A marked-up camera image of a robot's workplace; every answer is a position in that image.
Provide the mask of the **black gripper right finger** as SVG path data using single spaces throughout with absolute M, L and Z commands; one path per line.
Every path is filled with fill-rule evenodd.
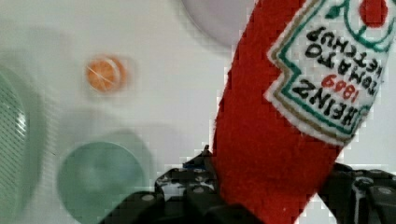
M 395 175 L 336 163 L 318 192 L 337 224 L 396 224 Z

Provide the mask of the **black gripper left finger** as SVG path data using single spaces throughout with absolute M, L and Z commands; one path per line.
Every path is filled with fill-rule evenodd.
M 245 206 L 219 194 L 209 147 L 154 183 L 127 196 L 99 224 L 264 224 Z

